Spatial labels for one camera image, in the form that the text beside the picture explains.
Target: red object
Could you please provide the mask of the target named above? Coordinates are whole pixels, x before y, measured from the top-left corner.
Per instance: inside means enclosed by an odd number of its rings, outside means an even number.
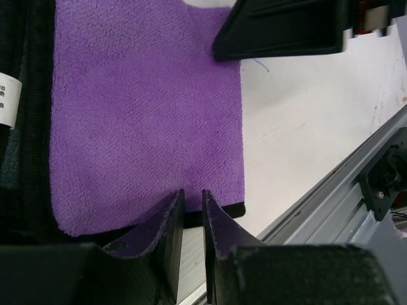
[[[360,0],[359,1],[359,28],[357,29],[357,35],[369,34],[372,31],[366,31],[364,25],[366,23],[366,13],[372,7],[375,0]]]
[[[392,207],[403,207],[405,206],[407,196],[406,193],[400,192],[399,196],[397,196],[396,200],[394,200]]]

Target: white table surface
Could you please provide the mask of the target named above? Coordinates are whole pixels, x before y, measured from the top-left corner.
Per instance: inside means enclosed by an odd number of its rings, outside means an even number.
[[[240,72],[247,212],[237,221],[254,236],[407,104],[396,26],[351,39],[340,54],[243,60]],[[202,228],[184,230],[178,301],[204,281]]]

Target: purple microfiber towel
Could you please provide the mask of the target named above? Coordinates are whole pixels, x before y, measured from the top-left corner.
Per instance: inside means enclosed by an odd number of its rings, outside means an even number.
[[[244,200],[240,64],[210,45],[228,8],[181,0],[56,0],[50,187],[59,229],[146,220],[184,189]]]

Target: screw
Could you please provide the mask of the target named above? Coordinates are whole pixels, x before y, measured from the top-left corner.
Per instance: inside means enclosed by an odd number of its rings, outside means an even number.
[[[383,192],[377,192],[376,193],[376,198],[377,199],[383,199],[384,198],[384,193]]]

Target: blue ink mark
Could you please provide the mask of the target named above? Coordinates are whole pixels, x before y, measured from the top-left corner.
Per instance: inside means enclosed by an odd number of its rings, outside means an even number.
[[[265,68],[266,69],[266,71],[267,71],[267,73],[269,73],[270,72],[270,70],[268,70],[268,67],[266,67],[262,62],[259,62],[257,59],[253,59],[255,62],[257,62],[259,65],[261,65],[263,68]]]

